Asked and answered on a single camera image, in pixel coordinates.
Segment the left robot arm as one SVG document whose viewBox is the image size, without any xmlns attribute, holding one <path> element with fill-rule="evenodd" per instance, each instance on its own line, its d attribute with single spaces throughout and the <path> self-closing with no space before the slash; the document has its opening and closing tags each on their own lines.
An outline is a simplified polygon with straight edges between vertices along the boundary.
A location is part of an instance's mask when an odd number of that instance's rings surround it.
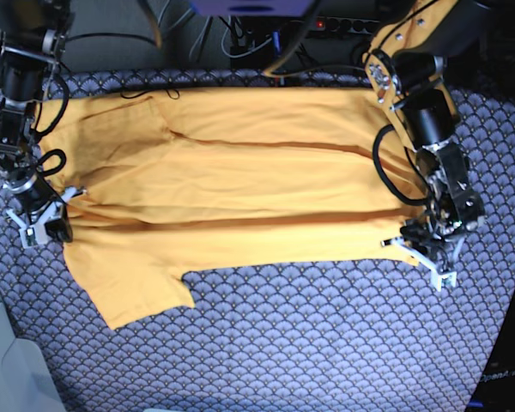
<svg viewBox="0 0 515 412">
<path fill-rule="evenodd" d="M 473 43 L 494 16 L 491 1 L 413 1 L 380 24 L 363 56 L 364 70 L 388 119 L 373 143 L 373 164 L 388 190 L 422 212 L 383 241 L 406 251 L 430 272 L 437 291 L 457 284 L 456 262 L 466 238 L 485 221 L 469 161 L 453 141 L 460 120 L 445 86 L 447 61 Z M 421 180 L 410 198 L 387 177 L 379 158 L 394 132 Z"/>
</svg>

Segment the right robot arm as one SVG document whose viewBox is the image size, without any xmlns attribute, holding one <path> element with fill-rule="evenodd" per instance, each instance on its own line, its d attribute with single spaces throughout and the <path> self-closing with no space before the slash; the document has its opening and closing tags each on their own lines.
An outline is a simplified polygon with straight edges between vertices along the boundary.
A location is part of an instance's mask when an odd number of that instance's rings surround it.
<svg viewBox="0 0 515 412">
<path fill-rule="evenodd" d="M 34 153 L 69 103 L 58 71 L 73 18 L 68 1 L 0 1 L 0 180 L 20 204 L 7 214 L 25 248 L 73 239 L 67 204 L 82 190 L 57 192 L 48 181 L 66 154 Z"/>
</svg>

